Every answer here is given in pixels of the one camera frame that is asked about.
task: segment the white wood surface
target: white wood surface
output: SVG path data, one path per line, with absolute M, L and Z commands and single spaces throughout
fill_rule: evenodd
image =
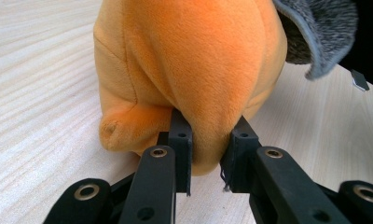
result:
M 114 184 L 138 157 L 104 150 L 92 26 L 100 1 L 0 1 L 0 223 L 42 223 L 73 183 Z M 265 146 L 287 150 L 316 182 L 373 184 L 373 86 L 337 67 L 314 82 L 287 64 L 250 120 Z M 247 195 L 222 192 L 219 170 L 177 195 L 177 223 L 255 223 Z

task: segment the metal bolt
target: metal bolt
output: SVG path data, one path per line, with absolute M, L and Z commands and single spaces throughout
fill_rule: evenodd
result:
M 166 156 L 167 150 L 163 148 L 155 148 L 154 150 L 150 152 L 150 154 L 152 157 L 161 158 L 161 157 Z
M 283 153 L 277 149 L 266 149 L 265 154 L 273 159 L 280 159 L 283 156 Z
M 86 201 L 94 198 L 100 191 L 99 186 L 95 184 L 87 184 L 79 187 L 74 193 L 74 197 L 79 201 Z
M 360 198 L 373 203 L 373 189 L 372 188 L 362 186 L 362 185 L 356 185 L 354 186 L 353 191 Z

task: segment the orange plush toy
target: orange plush toy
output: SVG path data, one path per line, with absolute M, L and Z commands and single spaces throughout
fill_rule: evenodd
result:
M 104 0 L 94 41 L 103 146 L 141 155 L 176 108 L 193 130 L 193 175 L 215 168 L 287 55 L 270 0 Z

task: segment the plush toy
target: plush toy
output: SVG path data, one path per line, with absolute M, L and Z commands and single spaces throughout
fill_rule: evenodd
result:
M 192 174 L 205 175 L 285 60 L 311 63 L 308 79 L 327 74 L 356 19 L 350 0 L 104 0 L 94 26 L 101 142 L 141 155 L 176 108 L 193 131 Z

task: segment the table surface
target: table surface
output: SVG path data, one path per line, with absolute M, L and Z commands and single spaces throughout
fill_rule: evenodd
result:
M 0 223 L 42 223 L 73 183 L 110 184 L 139 158 L 104 150 L 92 27 L 100 1 L 0 1 Z M 287 150 L 317 183 L 373 184 L 373 86 L 360 91 L 336 67 L 311 82 L 286 64 L 250 124 Z M 222 191 L 219 169 L 177 195 L 177 223 L 254 223 L 248 195 Z

